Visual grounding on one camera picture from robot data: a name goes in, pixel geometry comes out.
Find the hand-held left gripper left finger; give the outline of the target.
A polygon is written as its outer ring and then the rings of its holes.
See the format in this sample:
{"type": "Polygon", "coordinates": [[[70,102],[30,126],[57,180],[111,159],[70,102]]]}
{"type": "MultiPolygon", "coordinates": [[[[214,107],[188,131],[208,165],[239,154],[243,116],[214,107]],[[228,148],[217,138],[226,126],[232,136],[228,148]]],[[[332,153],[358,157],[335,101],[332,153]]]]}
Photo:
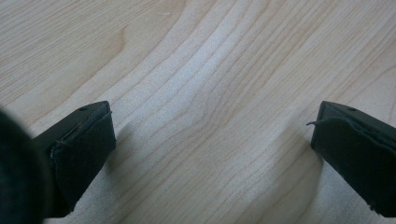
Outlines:
{"type": "Polygon", "coordinates": [[[33,139],[48,161],[53,190],[49,217],[65,217],[104,166],[116,147],[109,102],[75,110],[33,139]]]}

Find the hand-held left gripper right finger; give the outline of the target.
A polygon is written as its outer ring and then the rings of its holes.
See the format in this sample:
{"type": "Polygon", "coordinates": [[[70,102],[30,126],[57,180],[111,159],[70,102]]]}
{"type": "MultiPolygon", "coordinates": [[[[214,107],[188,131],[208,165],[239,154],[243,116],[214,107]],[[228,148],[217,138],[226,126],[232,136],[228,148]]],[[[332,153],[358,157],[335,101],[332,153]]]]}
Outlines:
{"type": "Polygon", "coordinates": [[[354,107],[324,101],[311,148],[383,217],[396,217],[396,128],[354,107]]]}

